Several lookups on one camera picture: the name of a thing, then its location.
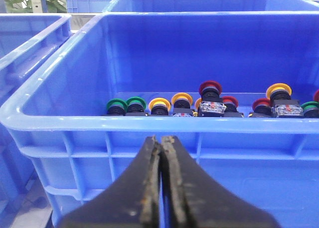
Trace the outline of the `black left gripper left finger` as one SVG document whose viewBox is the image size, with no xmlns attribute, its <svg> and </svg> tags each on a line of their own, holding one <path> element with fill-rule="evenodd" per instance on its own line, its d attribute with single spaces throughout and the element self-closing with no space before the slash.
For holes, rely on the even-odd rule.
<svg viewBox="0 0 319 228">
<path fill-rule="evenodd" d="M 125 171 L 96 198 L 68 213 L 61 228 L 158 228 L 160 147 L 146 137 Z"/>
</svg>

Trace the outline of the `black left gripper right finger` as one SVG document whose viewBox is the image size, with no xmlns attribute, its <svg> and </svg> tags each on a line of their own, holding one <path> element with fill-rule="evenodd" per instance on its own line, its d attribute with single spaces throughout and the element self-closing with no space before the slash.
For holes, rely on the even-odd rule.
<svg viewBox="0 0 319 228">
<path fill-rule="evenodd" d="M 266 211 L 211 178 L 177 136 L 161 139 L 161 172 L 167 228 L 278 228 Z"/>
</svg>

